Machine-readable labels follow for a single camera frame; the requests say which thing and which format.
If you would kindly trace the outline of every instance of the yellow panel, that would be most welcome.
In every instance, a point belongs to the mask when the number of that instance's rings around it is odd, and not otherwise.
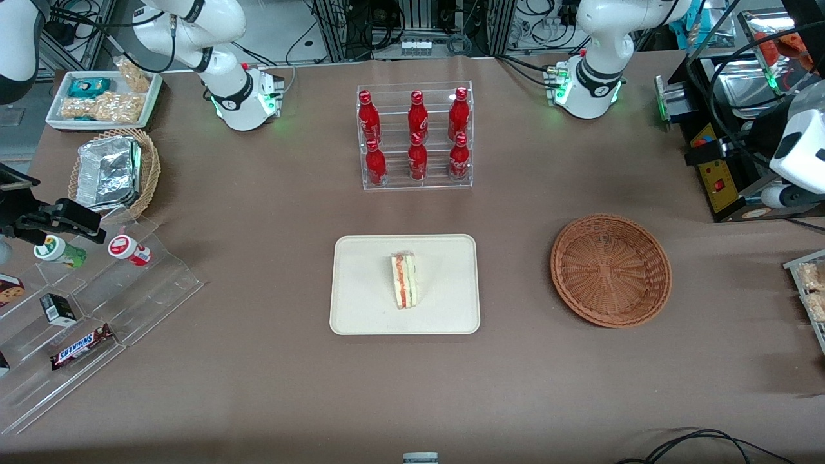
[[[739,198],[736,185],[728,170],[728,164],[722,161],[711,161],[696,166],[702,183],[705,185],[710,205],[714,213],[718,213]]]

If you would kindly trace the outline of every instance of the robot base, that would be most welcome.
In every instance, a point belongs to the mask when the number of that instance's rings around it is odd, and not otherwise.
[[[544,83],[556,84],[558,88],[547,89],[548,103],[562,107],[575,117],[595,119],[607,112],[619,96],[621,82],[617,83],[612,95],[594,97],[576,75],[581,56],[573,56],[567,61],[559,61],[553,74],[544,72]]]
[[[252,93],[238,109],[230,111],[222,108],[212,98],[218,116],[235,130],[252,130],[269,118],[280,116],[284,101],[283,80],[276,81],[271,74],[257,69],[249,69],[247,73],[252,76]]]

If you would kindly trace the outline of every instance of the small box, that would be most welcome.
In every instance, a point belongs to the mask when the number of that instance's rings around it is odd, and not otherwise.
[[[40,305],[43,306],[49,324],[69,327],[78,322],[78,318],[72,312],[72,306],[60,295],[46,293],[40,298]]]
[[[0,274],[0,308],[16,300],[20,295],[26,293],[23,282],[20,279]]]
[[[8,361],[6,358],[3,357],[2,353],[0,353],[0,377],[5,376],[6,372],[9,372],[12,368],[8,366]]]

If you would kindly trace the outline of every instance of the snickers bar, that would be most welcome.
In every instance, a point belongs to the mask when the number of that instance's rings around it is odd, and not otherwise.
[[[89,335],[79,339],[72,346],[61,351],[57,356],[51,357],[52,371],[56,371],[61,367],[66,367],[71,361],[86,354],[92,348],[95,348],[100,342],[114,336],[109,329],[109,324],[104,324]]]

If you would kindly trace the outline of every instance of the basket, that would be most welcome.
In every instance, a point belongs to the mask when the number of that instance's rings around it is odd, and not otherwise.
[[[550,254],[550,276],[570,309],[611,328],[659,314],[673,280],[656,239],[617,215],[588,215],[564,227]]]
[[[115,135],[131,135],[140,145],[140,198],[129,207],[133,217],[140,216],[149,206],[154,196],[155,188],[160,178],[160,158],[152,139],[140,129],[112,129],[95,137],[95,140],[113,137]],[[78,173],[80,172],[80,157],[74,163],[72,178],[68,181],[68,197],[72,200],[78,196]]]

